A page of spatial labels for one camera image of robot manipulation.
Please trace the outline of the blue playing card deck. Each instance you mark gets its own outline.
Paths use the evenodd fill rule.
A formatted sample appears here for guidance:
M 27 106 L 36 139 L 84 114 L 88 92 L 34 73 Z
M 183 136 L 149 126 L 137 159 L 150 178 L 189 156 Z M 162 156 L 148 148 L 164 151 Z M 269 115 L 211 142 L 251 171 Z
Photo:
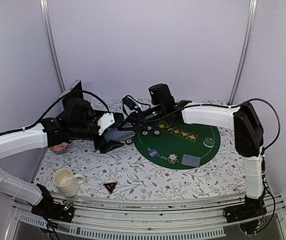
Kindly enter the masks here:
M 121 142 L 126 139 L 132 138 L 135 136 L 135 133 L 133 131 L 119 131 L 116 128 L 109 129 L 105 134 L 104 137 L 107 141 L 117 141 Z

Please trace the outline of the blue small blind button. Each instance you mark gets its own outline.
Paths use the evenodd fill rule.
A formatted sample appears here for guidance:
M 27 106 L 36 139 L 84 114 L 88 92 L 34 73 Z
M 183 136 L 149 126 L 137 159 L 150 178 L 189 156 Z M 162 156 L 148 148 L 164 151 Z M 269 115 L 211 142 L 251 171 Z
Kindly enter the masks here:
M 158 155 L 159 155 L 159 154 L 158 154 L 158 151 L 155 150 L 155 149 L 151 149 L 151 150 L 148 151 L 148 156 L 149 156 L 150 158 L 157 158 Z

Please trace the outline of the poker chip stack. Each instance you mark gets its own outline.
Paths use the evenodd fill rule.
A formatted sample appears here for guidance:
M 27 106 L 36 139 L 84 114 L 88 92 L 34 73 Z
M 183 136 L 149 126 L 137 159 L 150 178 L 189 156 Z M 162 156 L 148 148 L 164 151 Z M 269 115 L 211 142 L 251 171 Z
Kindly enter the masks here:
M 178 162 L 178 156 L 175 153 L 171 153 L 168 155 L 168 163 L 169 164 L 176 164 Z

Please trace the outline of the dealt blue card pile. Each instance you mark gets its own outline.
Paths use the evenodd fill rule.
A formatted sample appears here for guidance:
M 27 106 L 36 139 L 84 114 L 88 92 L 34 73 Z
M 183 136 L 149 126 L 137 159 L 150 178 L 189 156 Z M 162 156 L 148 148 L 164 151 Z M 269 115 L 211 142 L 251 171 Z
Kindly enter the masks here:
M 183 154 L 181 164 L 188 167 L 198 168 L 200 166 L 201 158 L 194 155 Z

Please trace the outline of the white dealer button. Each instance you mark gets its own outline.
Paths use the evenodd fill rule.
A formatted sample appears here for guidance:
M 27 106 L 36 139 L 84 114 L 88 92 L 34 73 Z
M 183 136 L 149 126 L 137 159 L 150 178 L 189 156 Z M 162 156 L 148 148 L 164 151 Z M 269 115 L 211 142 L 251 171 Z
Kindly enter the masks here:
M 211 137 L 207 137 L 203 140 L 203 145 L 207 148 L 213 148 L 215 145 L 215 140 Z

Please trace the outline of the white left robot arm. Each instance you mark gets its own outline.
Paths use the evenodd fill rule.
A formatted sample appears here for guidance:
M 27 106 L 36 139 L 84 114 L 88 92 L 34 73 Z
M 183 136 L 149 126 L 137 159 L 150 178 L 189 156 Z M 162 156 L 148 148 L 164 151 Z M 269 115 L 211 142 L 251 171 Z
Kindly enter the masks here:
M 32 149 L 42 149 L 68 143 L 73 140 L 94 141 L 94 147 L 106 153 L 117 145 L 106 141 L 108 129 L 118 127 L 124 120 L 119 112 L 94 110 L 91 103 L 82 98 L 70 98 L 63 112 L 57 117 L 41 118 L 36 124 L 0 134 L 0 160 Z M 0 192 L 38 207 L 46 216 L 57 213 L 48 190 L 23 181 L 0 168 Z

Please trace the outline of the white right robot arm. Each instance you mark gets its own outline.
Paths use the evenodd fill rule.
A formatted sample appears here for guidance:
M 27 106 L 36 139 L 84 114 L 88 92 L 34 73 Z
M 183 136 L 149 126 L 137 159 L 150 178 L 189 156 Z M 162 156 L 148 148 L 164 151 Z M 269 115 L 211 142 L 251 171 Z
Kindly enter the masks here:
M 250 200 L 242 205 L 241 214 L 252 218 L 260 211 L 258 199 L 263 197 L 263 154 L 264 129 L 250 102 L 240 105 L 215 105 L 192 103 L 190 100 L 175 102 L 169 87 L 160 83 L 149 87 L 152 107 L 141 108 L 141 103 L 127 95 L 122 99 L 122 107 L 132 112 L 127 114 L 125 123 L 131 123 L 135 132 L 146 130 L 152 123 L 166 120 L 176 124 L 200 124 L 232 130 L 235 149 L 242 157 L 246 174 L 246 197 Z

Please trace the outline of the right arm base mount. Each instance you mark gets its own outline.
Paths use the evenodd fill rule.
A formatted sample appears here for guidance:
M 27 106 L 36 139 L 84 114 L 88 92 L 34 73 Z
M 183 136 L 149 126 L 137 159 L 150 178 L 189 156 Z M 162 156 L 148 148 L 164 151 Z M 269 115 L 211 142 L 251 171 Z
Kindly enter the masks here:
M 240 224 L 241 231 L 247 235 L 253 235 L 258 232 L 266 213 L 267 210 L 263 196 L 258 199 L 245 196 L 245 202 L 243 204 L 229 206 L 223 209 L 223 216 L 226 218 L 227 223 L 255 218 L 253 221 Z

